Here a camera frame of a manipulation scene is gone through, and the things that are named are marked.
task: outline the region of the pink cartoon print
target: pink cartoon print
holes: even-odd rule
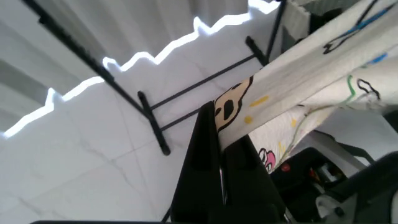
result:
[[[276,164],[274,152],[272,151],[267,152],[266,149],[261,148],[259,151],[259,157],[262,163],[265,165],[267,172],[270,173]]]

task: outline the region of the red button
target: red button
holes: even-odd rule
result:
[[[282,169],[283,172],[288,172],[288,171],[290,171],[290,166],[287,163],[284,163],[284,164],[282,164],[280,169]]]

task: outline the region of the light strip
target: light strip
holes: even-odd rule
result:
[[[249,7],[258,9],[264,14],[268,14],[272,12],[273,10],[277,9],[279,6],[279,2],[272,1],[270,3],[262,1],[262,0],[248,0]],[[203,30],[206,32],[206,34],[211,35],[219,30],[221,30],[224,26],[235,26],[235,25],[240,25],[246,21],[251,20],[251,14],[250,12],[241,14],[241,15],[226,15],[223,16],[221,19],[219,19],[213,27],[208,27],[204,22],[202,22],[199,17],[195,17],[193,19],[193,32],[191,34],[185,35],[177,40],[171,41],[156,57],[153,57],[150,53],[148,52],[138,52],[134,54],[134,56],[126,62],[124,65],[119,66],[117,61],[113,58],[108,58],[105,57],[103,59],[103,65],[105,68],[109,69],[109,64],[114,65],[116,68],[118,68],[120,71],[125,72],[129,70],[139,59],[141,58],[146,58],[149,59],[150,61],[154,62],[156,65],[158,65],[160,62],[162,62],[174,49],[177,47],[181,47],[184,44],[187,44],[191,41],[194,41],[196,38],[199,37],[199,29]],[[72,99],[73,97],[79,95],[82,93],[85,89],[88,87],[97,84],[97,83],[103,83],[104,80],[101,77],[93,77],[89,78],[83,82],[81,82],[78,86],[76,86],[74,89],[70,90],[68,93],[62,96],[63,101],[68,101]],[[16,133],[18,133],[23,127],[25,127],[27,124],[30,122],[39,119],[43,117],[44,115],[48,114],[49,112],[52,112],[54,110],[54,103],[53,103],[53,96],[55,94],[55,90],[53,88],[49,88],[49,92],[47,94],[47,98],[45,101],[45,105],[30,114],[25,115],[22,117],[13,127],[9,128],[6,132],[0,133],[1,136],[4,138],[9,138]]]

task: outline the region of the cartoon print fabric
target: cartoon print fabric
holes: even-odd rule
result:
[[[249,134],[270,172],[337,108],[373,110],[398,104],[398,7],[389,8],[389,3],[375,5],[366,25],[347,39],[342,34],[368,5],[358,3],[242,82],[250,85],[221,95],[215,101],[221,148]],[[335,37],[345,41],[325,54],[325,45]],[[238,108],[221,117],[228,100]]]

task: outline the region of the black metal rack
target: black metal rack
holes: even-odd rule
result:
[[[279,27],[280,20],[282,18],[282,13],[284,10],[285,6],[285,0],[281,2],[281,6],[279,7],[278,10],[278,15],[277,15],[277,20],[274,24],[274,28],[271,34],[271,39],[268,45],[267,53],[264,55],[259,47],[256,45],[254,40],[248,36],[246,37],[246,45],[250,48],[251,52],[253,53],[252,55],[230,65],[227,68],[222,69],[221,71],[205,78],[204,80],[193,84],[192,86],[162,100],[159,103],[156,103],[153,106],[150,106],[145,93],[139,91],[138,92],[138,97],[141,101],[142,107],[132,99],[132,97],[118,84],[114,81],[114,77],[103,67],[101,66],[91,55],[90,53],[83,47],[81,46],[76,40],[73,39],[73,37],[68,34],[62,26],[60,26],[42,7],[40,7],[34,0],[23,0],[23,2],[30,7],[40,18],[39,18],[39,23],[41,23],[47,30],[49,30],[61,43],[63,43],[65,46],[69,48],[77,57],[79,57],[82,61],[84,61],[87,66],[89,66],[94,72],[96,72],[101,78],[104,79],[104,81],[114,90],[116,91],[122,98],[124,98],[131,106],[133,106],[140,114],[145,116],[152,127],[152,130],[156,136],[157,142],[159,143],[159,146],[163,152],[164,155],[168,156],[171,151],[169,146],[167,145],[167,142],[163,136],[162,131],[165,131],[166,129],[182,122],[183,120],[195,115],[198,113],[199,109],[194,110],[184,116],[182,116],[179,119],[176,119],[175,121],[172,121],[171,123],[165,125],[164,127],[160,127],[159,124],[157,123],[156,117],[153,114],[153,110],[176,99],[177,97],[183,95],[184,93],[187,93],[190,90],[193,90],[194,88],[226,73],[227,71],[232,70],[233,68],[236,68],[239,65],[244,64],[245,62],[248,62],[249,60],[253,58],[257,58],[258,61],[262,66],[265,66],[268,64],[269,61],[269,56],[271,54],[272,46],[274,45],[275,37],[277,34],[277,30]]]

